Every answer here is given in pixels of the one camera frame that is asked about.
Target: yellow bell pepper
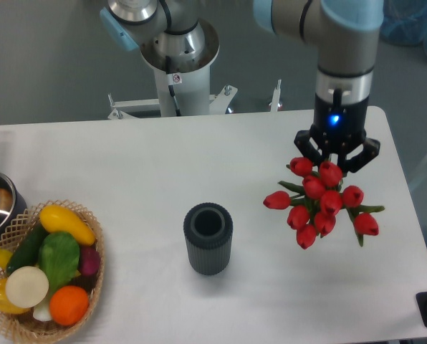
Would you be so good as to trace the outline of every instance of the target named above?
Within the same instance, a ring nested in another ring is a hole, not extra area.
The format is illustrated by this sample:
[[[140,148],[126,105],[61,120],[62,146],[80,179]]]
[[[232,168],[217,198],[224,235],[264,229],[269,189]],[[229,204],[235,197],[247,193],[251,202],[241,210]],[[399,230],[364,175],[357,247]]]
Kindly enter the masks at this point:
[[[0,279],[0,311],[10,314],[22,314],[30,311],[30,308],[20,308],[13,305],[5,294],[6,278]]]
[[[40,211],[39,216],[42,226],[49,233],[66,231],[77,240],[78,244],[84,246],[91,246],[96,241],[96,236],[91,228],[70,209],[50,204]]]
[[[13,252],[10,252],[7,249],[1,249],[0,248],[0,268],[2,270],[6,269],[6,266],[7,266],[12,255],[13,255]]]

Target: red tulip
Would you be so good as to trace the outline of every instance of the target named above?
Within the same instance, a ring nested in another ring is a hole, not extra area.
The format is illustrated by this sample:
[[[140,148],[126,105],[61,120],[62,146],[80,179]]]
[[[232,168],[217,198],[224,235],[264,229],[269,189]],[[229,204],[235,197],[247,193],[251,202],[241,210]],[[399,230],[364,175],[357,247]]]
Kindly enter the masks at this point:
[[[335,228],[336,218],[334,216],[327,216],[319,211],[315,214],[314,223],[315,228],[321,235],[327,235]]]
[[[320,210],[327,216],[335,216],[341,208],[341,195],[335,190],[326,191],[320,198]]]
[[[301,229],[309,221],[310,214],[305,206],[295,206],[290,210],[287,223],[293,229]]]
[[[316,236],[317,231],[315,227],[311,224],[307,224],[297,230],[297,243],[301,248],[306,249],[314,244]]]
[[[302,181],[302,186],[304,187],[304,192],[306,192],[307,197],[310,199],[319,199],[327,190],[322,181],[313,175],[305,176]]]
[[[291,204],[292,200],[285,191],[276,191],[267,196],[263,204],[270,209],[286,209]]]
[[[319,167],[320,179],[328,188],[337,186],[342,179],[342,171],[339,166],[331,161],[324,161]]]
[[[361,213],[354,220],[354,228],[358,234],[378,235],[379,226],[369,213]]]
[[[312,172],[312,161],[308,158],[293,158],[290,161],[290,170],[297,176],[305,177]]]
[[[351,185],[342,193],[342,202],[348,208],[355,208],[363,201],[363,191],[358,186]]]

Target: ribbed cylindrical vase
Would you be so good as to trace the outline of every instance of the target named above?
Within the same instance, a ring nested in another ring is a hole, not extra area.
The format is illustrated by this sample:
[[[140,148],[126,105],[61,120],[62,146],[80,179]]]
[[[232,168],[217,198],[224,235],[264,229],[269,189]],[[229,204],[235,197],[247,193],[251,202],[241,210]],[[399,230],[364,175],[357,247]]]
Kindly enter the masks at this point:
[[[213,275],[228,265],[233,220],[224,207],[215,203],[198,204],[186,214],[183,231],[193,269]]]

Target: metal bracket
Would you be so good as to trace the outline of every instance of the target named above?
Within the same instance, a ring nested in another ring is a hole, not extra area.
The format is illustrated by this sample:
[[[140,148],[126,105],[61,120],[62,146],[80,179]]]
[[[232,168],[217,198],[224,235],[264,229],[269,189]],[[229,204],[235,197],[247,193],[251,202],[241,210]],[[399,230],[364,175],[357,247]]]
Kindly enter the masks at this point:
[[[237,88],[230,85],[226,85],[220,91],[219,94],[210,95],[210,114],[220,115],[225,113],[231,113],[232,111],[229,105],[237,92]],[[110,101],[110,109],[112,110],[112,112],[107,117],[109,120],[138,119],[138,117],[129,115],[128,113],[145,113],[160,110],[160,104],[158,99],[128,100],[124,102],[115,102],[113,101],[111,94],[108,95],[108,99]]]

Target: wicker basket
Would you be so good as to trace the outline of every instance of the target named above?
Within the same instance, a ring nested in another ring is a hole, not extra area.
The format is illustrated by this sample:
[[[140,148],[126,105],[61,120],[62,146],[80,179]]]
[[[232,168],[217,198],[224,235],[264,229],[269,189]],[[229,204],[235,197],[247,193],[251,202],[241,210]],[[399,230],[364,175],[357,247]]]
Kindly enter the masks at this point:
[[[73,326],[61,326],[54,321],[40,322],[32,317],[32,311],[21,315],[10,315],[0,312],[0,333],[15,343],[56,343],[77,332],[86,323],[95,309],[102,288],[105,267],[105,248],[102,230],[92,212],[80,204],[67,200],[48,201],[26,209],[23,214],[18,215],[11,222],[11,225],[6,228],[5,233],[1,235],[0,247],[14,252],[19,242],[22,241],[26,234],[39,221],[39,212],[49,204],[59,204],[73,210],[94,231],[97,237],[95,248],[101,257],[100,268],[95,277],[77,277],[70,283],[83,287],[90,296],[90,306],[86,314]],[[5,272],[0,268],[0,279],[5,278],[5,276]]]

